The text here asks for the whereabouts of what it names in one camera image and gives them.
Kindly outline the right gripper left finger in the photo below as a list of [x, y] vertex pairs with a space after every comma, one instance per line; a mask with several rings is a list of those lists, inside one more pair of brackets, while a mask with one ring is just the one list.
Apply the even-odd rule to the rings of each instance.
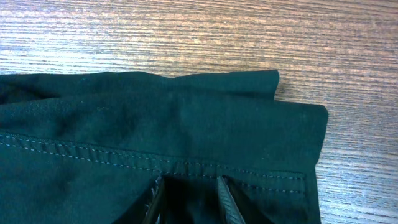
[[146, 215], [142, 224], [161, 224], [164, 220], [165, 206], [165, 181], [163, 177], [158, 177], [154, 181], [154, 186], [150, 188], [150, 202], [146, 204]]

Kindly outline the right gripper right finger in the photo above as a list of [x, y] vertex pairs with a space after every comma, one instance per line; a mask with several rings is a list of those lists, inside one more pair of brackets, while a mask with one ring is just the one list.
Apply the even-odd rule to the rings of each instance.
[[218, 200], [220, 213], [225, 224], [245, 224], [234, 197], [224, 177], [217, 178]]

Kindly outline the black shorts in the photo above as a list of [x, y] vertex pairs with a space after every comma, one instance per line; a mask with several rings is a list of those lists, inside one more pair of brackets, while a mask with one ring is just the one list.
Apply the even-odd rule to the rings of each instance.
[[1, 222], [223, 223], [224, 177], [246, 223], [319, 223], [322, 105], [275, 100], [275, 70], [1, 77]]

